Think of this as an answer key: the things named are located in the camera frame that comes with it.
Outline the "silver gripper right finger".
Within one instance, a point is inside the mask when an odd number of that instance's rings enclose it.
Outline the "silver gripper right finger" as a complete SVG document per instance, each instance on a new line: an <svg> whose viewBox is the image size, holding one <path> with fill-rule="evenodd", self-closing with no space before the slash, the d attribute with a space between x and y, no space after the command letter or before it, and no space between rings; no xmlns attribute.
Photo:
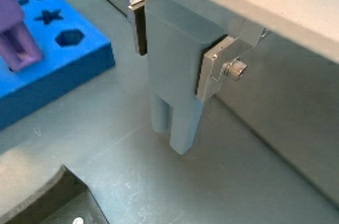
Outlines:
<svg viewBox="0 0 339 224"><path fill-rule="evenodd" d="M203 55L197 88L198 98L206 102L222 89L225 78L239 80L247 70L242 56L267 35L269 29L246 20L239 34L226 35Z"/></svg>

